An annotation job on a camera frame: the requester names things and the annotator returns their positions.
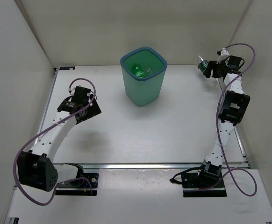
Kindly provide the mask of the green label water bottle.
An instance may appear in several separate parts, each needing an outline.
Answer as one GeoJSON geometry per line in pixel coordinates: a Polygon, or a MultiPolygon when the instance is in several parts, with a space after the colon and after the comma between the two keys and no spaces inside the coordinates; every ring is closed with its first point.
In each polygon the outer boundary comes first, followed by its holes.
{"type": "Polygon", "coordinates": [[[204,73],[207,70],[208,64],[209,64],[209,61],[199,54],[197,68],[200,70],[201,73],[204,73]]]}

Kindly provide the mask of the green sprite bottle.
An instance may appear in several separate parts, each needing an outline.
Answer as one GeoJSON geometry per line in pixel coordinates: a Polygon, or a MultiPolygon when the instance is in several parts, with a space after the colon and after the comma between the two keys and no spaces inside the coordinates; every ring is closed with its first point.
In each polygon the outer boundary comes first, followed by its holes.
{"type": "Polygon", "coordinates": [[[145,78],[146,75],[143,72],[142,67],[139,64],[134,64],[131,68],[132,73],[135,75],[137,78],[145,78]]]}

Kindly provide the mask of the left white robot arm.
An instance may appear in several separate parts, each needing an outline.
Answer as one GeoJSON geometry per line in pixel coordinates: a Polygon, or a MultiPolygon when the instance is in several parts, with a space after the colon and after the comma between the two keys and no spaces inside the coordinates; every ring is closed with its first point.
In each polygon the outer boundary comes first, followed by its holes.
{"type": "Polygon", "coordinates": [[[54,166],[57,150],[69,131],[98,114],[101,110],[93,94],[67,97],[57,109],[53,123],[38,137],[38,142],[28,151],[21,150],[15,158],[14,178],[18,187],[23,185],[52,191],[59,183],[79,187],[85,176],[80,165],[66,163],[54,166]]]}

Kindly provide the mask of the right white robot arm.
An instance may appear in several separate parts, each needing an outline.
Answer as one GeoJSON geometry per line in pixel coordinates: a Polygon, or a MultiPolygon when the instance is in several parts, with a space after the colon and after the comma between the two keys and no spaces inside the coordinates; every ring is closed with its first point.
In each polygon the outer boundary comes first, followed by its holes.
{"type": "Polygon", "coordinates": [[[216,112],[217,139],[213,149],[204,159],[200,172],[196,175],[197,183],[206,187],[222,177],[222,164],[226,160],[224,149],[236,125],[243,119],[250,96],[242,89],[239,66],[230,65],[226,61],[217,63],[201,59],[198,68],[207,78],[223,78],[225,85],[216,112]]]}

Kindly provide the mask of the small pepsi bottle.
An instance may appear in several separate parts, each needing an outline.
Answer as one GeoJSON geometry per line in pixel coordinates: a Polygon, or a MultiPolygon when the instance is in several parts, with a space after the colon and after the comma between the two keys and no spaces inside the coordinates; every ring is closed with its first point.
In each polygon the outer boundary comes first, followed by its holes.
{"type": "Polygon", "coordinates": [[[155,75],[157,73],[157,71],[155,69],[152,69],[152,68],[147,68],[146,72],[147,72],[148,76],[153,76],[153,75],[155,75]]]}

